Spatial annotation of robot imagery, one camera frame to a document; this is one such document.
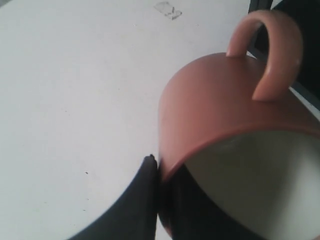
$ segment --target mark on table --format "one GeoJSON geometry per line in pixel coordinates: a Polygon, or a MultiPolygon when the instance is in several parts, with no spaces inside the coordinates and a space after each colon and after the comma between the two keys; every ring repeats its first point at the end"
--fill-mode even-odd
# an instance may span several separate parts
{"type": "Polygon", "coordinates": [[[175,20],[182,14],[182,11],[176,10],[168,1],[161,1],[157,3],[154,8],[170,20],[175,20]]]}

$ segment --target pink mug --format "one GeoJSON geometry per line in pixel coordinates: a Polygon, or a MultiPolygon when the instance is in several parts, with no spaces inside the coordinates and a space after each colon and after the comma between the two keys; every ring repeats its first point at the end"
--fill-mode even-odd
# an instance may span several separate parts
{"type": "Polygon", "coordinates": [[[259,10],[239,23],[226,53],[180,69],[159,102],[162,182],[185,164],[221,209],[260,236],[318,236],[320,123],[289,90],[302,58],[296,23],[279,11],[259,10]],[[266,64],[246,54],[262,24],[269,36],[266,64]],[[255,197],[248,201],[248,195],[255,197]],[[294,221],[299,211],[309,221],[303,230],[294,221]],[[282,229],[263,226],[270,213],[282,229]]]}

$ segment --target table surface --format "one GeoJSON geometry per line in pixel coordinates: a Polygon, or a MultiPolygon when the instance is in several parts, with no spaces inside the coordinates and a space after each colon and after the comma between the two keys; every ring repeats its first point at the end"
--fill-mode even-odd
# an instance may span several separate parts
{"type": "Polygon", "coordinates": [[[249,2],[171,0],[174,20],[155,0],[0,8],[0,239],[67,239],[108,209],[158,154],[168,80],[224,52],[249,2]]]}

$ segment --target ceramic mug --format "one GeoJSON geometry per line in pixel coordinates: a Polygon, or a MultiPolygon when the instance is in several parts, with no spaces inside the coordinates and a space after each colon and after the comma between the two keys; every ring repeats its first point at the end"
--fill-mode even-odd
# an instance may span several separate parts
{"type": "Polygon", "coordinates": [[[320,123],[289,90],[302,58],[296,23],[259,10],[239,23],[226,53],[179,70],[159,102],[162,182],[185,164],[225,213],[259,236],[318,236],[320,123]],[[266,64],[246,54],[262,24],[266,64]]]}

